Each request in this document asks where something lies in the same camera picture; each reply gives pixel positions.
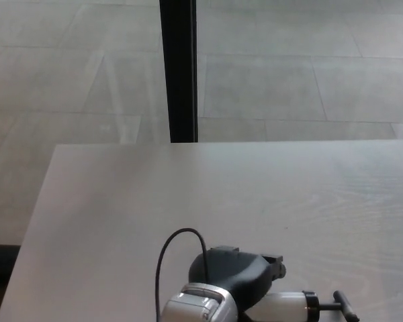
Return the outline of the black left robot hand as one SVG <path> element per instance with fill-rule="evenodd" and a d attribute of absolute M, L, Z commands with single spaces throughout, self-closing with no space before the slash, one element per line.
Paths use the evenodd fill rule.
<path fill-rule="evenodd" d="M 252 254 L 220 246 L 195 258 L 189 269 L 188 281 L 227 290 L 237 309 L 246 311 L 268 293 L 274 280 L 285 275 L 282 256 Z"/>

